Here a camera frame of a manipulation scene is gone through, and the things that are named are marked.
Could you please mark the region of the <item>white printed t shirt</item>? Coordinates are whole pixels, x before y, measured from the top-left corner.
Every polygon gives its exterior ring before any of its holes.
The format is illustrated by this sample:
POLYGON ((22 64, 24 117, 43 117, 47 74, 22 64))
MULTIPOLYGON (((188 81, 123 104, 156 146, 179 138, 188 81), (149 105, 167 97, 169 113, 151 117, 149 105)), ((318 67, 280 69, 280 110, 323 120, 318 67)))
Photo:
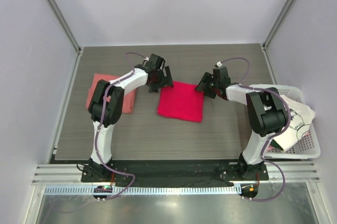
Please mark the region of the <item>white printed t shirt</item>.
POLYGON ((289 99, 285 95, 281 95, 281 97, 289 106, 291 121, 287 130, 276 136, 270 146, 286 152, 309 133, 315 112, 308 105, 289 99))

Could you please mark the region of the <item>white perforated plastic basket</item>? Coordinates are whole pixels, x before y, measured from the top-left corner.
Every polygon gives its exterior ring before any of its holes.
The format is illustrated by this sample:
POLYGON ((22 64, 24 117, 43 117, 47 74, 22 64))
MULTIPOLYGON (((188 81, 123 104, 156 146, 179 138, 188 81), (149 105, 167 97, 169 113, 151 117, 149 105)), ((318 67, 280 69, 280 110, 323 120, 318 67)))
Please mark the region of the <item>white perforated plastic basket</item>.
MULTIPOLYGON (((278 90, 280 95, 285 95, 289 99, 303 103, 306 105, 303 93, 297 87, 287 85, 266 85, 255 84, 253 87, 267 89, 274 87, 278 90)), ((276 148, 272 148, 270 145, 265 151, 264 157, 276 158, 276 159, 313 159, 319 157, 321 154, 318 138, 316 136, 314 126, 311 124, 309 133, 299 140, 288 151, 282 152, 276 148)))

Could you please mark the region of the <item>aluminium front rail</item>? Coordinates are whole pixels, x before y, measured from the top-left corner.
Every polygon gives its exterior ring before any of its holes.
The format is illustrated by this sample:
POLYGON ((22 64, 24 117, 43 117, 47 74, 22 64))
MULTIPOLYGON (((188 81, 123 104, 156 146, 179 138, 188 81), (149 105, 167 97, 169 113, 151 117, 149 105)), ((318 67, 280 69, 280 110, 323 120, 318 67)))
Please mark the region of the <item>aluminium front rail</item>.
MULTIPOLYGON (((319 182, 319 174, 312 161, 275 161, 283 171, 286 182, 319 182)), ((74 164, 38 165, 32 185, 75 185, 82 173, 74 164)))

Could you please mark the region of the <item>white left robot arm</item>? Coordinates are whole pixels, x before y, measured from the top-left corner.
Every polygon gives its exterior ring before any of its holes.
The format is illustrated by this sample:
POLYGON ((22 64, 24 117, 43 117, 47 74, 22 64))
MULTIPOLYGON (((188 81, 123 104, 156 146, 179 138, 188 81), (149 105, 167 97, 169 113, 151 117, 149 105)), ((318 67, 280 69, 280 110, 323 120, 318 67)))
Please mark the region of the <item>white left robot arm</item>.
POLYGON ((122 115, 124 98, 141 86, 147 86, 150 93, 157 93, 163 87, 173 87, 170 68, 165 59, 151 54, 127 74, 115 80, 99 80, 88 106, 94 126, 94 143, 88 165, 82 177, 91 181, 107 181, 111 178, 112 134, 122 115))

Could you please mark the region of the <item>right aluminium frame post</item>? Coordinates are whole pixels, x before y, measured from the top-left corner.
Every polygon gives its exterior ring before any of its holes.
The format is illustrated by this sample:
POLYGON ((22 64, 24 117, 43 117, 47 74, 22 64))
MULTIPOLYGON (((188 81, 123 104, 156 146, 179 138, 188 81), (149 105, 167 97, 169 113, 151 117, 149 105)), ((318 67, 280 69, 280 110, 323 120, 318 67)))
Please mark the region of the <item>right aluminium frame post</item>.
POLYGON ((286 0, 283 7, 281 8, 280 13, 278 14, 270 32, 268 33, 265 42, 261 44, 262 50, 266 51, 266 49, 268 48, 268 46, 270 45, 273 37, 275 36, 275 34, 277 33, 278 29, 280 28, 281 24, 283 23, 284 19, 286 18, 288 12, 290 11, 290 9, 292 8, 294 2, 296 0, 286 0))

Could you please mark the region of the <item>aluminium frame post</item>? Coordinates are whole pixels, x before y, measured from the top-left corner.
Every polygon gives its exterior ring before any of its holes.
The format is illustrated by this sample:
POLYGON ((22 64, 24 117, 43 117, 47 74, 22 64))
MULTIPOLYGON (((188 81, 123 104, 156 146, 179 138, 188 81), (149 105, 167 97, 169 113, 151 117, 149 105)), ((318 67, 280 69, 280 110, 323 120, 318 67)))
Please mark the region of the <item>aluminium frame post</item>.
POLYGON ((278 14, 270 32, 268 33, 265 42, 261 44, 262 50, 266 51, 266 49, 268 48, 268 46, 270 45, 273 37, 275 36, 275 34, 277 33, 278 29, 280 28, 281 24, 283 23, 284 19, 286 18, 288 12, 290 11, 290 9, 292 8, 294 2, 296 0, 286 0, 283 7, 281 8, 280 13, 278 14))
POLYGON ((59 22, 61 28, 63 29, 65 35, 67 36, 68 40, 74 47, 75 51, 79 54, 81 52, 81 47, 78 44, 77 40, 75 39, 68 23, 66 22, 58 4, 55 0, 46 0, 48 5, 50 6, 54 16, 56 17, 57 21, 59 22))

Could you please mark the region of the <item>left aluminium frame post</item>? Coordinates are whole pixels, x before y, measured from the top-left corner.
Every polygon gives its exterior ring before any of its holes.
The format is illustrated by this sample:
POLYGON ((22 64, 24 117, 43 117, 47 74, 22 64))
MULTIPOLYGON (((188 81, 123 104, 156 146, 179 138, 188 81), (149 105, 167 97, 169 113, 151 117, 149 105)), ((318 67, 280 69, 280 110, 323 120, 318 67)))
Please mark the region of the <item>left aluminium frame post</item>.
POLYGON ((50 6, 54 16, 56 17, 57 21, 59 22, 61 28, 63 29, 65 35, 67 36, 68 40, 74 47, 75 51, 79 54, 81 52, 81 47, 78 44, 77 40, 75 39, 68 23, 66 22, 58 4, 55 0, 46 0, 48 5, 50 6))

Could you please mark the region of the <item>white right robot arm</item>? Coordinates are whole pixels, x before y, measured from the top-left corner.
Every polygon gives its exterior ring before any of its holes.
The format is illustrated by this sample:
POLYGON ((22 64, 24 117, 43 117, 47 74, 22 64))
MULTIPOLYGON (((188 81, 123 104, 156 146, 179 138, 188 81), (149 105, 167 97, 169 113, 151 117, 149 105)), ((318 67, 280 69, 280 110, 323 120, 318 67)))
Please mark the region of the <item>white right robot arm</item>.
POLYGON ((278 90, 232 83, 225 66, 204 73, 195 91, 209 98, 220 97, 247 107, 252 133, 247 147, 240 153, 237 173, 252 179, 262 169, 264 153, 270 141, 285 132, 290 124, 290 109, 278 90))

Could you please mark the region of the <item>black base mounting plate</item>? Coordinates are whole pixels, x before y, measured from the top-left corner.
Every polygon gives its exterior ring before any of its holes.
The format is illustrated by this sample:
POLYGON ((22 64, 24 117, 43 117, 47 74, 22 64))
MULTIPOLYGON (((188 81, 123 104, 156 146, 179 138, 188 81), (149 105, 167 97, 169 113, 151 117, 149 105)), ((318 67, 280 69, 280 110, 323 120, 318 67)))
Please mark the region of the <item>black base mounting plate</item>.
POLYGON ((78 164, 82 182, 100 182, 95 192, 126 194, 136 188, 202 188, 220 189, 233 187, 236 181, 244 185, 252 183, 252 189, 240 189, 239 193, 254 198, 259 183, 267 181, 266 165, 246 165, 236 159, 208 160, 112 160, 106 165, 78 164))

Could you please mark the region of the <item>bright pink t shirt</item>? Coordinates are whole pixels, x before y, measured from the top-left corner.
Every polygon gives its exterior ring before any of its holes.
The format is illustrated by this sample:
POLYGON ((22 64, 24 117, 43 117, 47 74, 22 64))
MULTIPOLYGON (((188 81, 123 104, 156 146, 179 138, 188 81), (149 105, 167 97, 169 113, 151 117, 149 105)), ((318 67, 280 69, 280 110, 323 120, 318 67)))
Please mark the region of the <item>bright pink t shirt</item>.
POLYGON ((167 118, 201 123, 203 119, 203 92, 195 91, 196 85, 173 82, 160 92, 157 114, 167 118))

